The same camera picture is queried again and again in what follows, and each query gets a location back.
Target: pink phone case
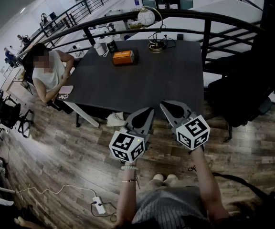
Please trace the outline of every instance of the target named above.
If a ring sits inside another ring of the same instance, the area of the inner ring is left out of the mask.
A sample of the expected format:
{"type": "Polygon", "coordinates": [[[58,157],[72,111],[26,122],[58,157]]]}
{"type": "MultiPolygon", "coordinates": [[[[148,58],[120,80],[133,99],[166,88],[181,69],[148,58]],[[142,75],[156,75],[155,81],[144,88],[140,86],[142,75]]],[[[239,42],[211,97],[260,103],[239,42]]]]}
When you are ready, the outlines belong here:
{"type": "Polygon", "coordinates": [[[60,94],[70,94],[73,90],[74,86],[63,86],[61,87],[59,93],[60,94]]]}

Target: chair leg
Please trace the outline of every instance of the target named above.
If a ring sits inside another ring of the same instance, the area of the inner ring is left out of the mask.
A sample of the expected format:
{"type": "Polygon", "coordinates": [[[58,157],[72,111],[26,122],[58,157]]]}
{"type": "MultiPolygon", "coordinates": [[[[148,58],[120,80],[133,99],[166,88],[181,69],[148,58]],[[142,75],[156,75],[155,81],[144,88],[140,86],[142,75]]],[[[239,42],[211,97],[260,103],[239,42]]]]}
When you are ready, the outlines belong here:
{"type": "Polygon", "coordinates": [[[80,124],[79,124],[79,114],[76,113],[76,127],[80,127],[80,124]]]}
{"type": "Polygon", "coordinates": [[[232,126],[231,126],[230,122],[228,122],[228,129],[229,129],[229,137],[227,137],[225,139],[225,141],[224,141],[225,143],[230,142],[230,140],[232,139],[232,126]]]}

